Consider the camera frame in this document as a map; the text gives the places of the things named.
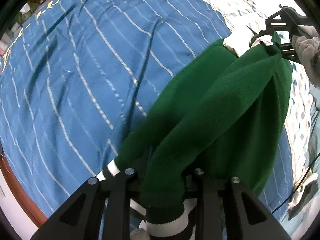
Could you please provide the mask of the white gloved right hand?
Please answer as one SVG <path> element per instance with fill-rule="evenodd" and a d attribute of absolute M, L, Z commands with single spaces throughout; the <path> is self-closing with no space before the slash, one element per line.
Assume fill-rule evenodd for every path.
<path fill-rule="evenodd" d="M 310 82 L 319 88 L 319 34 L 310 25 L 298 26 L 299 36 L 292 36 L 292 47 L 304 66 Z"/>

